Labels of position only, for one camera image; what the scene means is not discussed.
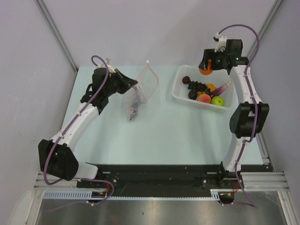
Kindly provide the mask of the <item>clear zip top bag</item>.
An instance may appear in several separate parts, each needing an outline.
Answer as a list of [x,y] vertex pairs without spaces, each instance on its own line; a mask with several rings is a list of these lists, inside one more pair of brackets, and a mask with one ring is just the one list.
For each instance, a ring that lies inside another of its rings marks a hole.
[[150,62],[146,61],[146,65],[144,68],[141,70],[139,73],[137,79],[138,84],[132,87],[129,91],[127,91],[122,99],[123,107],[124,107],[124,112],[126,115],[126,119],[128,120],[128,107],[129,107],[129,99],[131,98],[132,95],[135,94],[141,94],[144,103],[141,105],[139,110],[144,107],[150,100],[151,96],[153,93],[156,91],[158,84],[159,84],[159,78],[156,74],[156,72],[151,68]]

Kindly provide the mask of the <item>toy peach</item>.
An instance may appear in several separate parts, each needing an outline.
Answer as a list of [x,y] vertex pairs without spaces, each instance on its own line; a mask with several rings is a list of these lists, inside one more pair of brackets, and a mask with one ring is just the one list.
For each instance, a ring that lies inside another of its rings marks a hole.
[[198,96],[198,101],[210,104],[211,103],[211,97],[208,94],[201,94]]

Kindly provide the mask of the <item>green toy apple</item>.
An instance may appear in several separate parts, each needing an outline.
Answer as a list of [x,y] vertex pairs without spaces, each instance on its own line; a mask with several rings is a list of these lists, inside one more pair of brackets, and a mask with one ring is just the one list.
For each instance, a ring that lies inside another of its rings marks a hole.
[[211,104],[218,105],[218,106],[224,106],[225,100],[221,96],[215,96],[211,99]]

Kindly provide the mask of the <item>orange toy tangerine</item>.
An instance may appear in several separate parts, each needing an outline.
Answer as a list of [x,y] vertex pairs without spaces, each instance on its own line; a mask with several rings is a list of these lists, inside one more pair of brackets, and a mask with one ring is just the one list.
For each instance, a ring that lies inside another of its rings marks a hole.
[[208,60],[207,69],[199,68],[199,71],[203,75],[210,75],[213,72],[213,69],[211,69],[211,60]]

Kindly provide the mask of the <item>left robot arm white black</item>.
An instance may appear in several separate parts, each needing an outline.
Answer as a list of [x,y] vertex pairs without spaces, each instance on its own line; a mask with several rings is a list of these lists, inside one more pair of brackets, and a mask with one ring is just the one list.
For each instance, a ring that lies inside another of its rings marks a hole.
[[92,75],[80,104],[70,121],[50,140],[38,144],[39,164],[44,176],[52,175],[59,180],[87,179],[97,188],[104,178],[98,167],[79,162],[73,151],[84,131],[101,114],[115,93],[125,94],[138,81],[122,74],[117,69],[98,67]]

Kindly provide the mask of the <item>purple toy eggplant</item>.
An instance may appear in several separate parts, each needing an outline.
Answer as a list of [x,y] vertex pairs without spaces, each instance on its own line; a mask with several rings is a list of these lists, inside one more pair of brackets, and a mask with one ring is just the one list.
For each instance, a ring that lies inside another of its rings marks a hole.
[[222,86],[218,87],[214,91],[211,92],[211,97],[220,96],[231,84],[231,81],[228,81],[227,83],[223,84]]

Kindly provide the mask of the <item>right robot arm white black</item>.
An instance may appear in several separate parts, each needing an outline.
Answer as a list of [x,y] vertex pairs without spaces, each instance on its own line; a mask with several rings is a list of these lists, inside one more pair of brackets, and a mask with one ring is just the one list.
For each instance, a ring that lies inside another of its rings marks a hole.
[[204,50],[199,70],[203,75],[226,70],[235,86],[239,105],[229,121],[232,139],[226,157],[215,174],[203,176],[202,186],[233,188],[242,181],[241,161],[249,143],[261,132],[270,107],[263,103],[256,93],[250,73],[250,62],[247,57],[241,55],[242,40],[217,35],[214,41],[217,43],[214,49]]

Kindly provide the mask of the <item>grey toy fish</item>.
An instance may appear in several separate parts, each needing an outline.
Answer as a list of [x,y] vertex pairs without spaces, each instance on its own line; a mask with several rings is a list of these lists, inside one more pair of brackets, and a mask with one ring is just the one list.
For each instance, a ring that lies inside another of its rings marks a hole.
[[144,103],[144,99],[141,94],[132,95],[128,101],[129,107],[127,110],[128,120],[134,120],[139,112],[139,108]]

